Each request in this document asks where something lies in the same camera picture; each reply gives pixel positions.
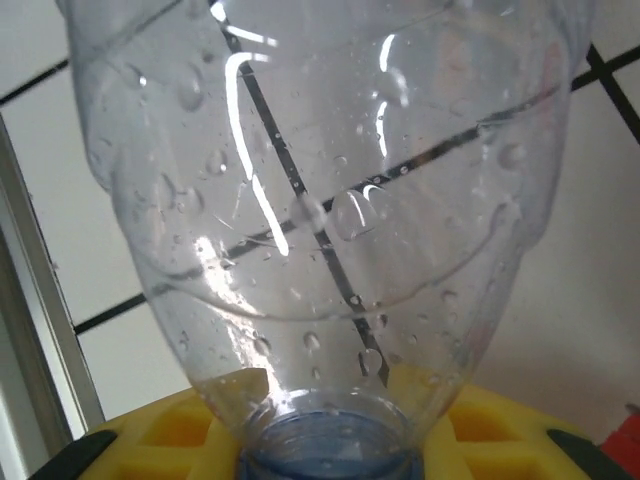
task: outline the clear plastic bottle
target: clear plastic bottle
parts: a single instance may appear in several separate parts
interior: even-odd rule
[[[593,1],[62,7],[91,169],[252,468],[408,474],[545,229]]]

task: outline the metal frame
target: metal frame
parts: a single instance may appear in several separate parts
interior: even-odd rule
[[[104,416],[1,116],[0,232],[0,316],[53,455]]]

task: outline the red object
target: red object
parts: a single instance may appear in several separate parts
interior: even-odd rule
[[[634,479],[640,480],[640,413],[631,415],[613,432],[601,450]]]

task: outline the yellow foam rack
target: yellow foam rack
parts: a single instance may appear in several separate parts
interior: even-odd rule
[[[550,439],[578,429],[477,387],[464,388],[424,447],[429,480],[589,480]],[[240,447],[193,390],[101,425],[117,437],[82,480],[233,480]]]

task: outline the bottle mouth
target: bottle mouth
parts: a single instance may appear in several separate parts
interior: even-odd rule
[[[383,423],[359,413],[316,411],[265,429],[240,461],[237,480],[413,480],[415,449]]]

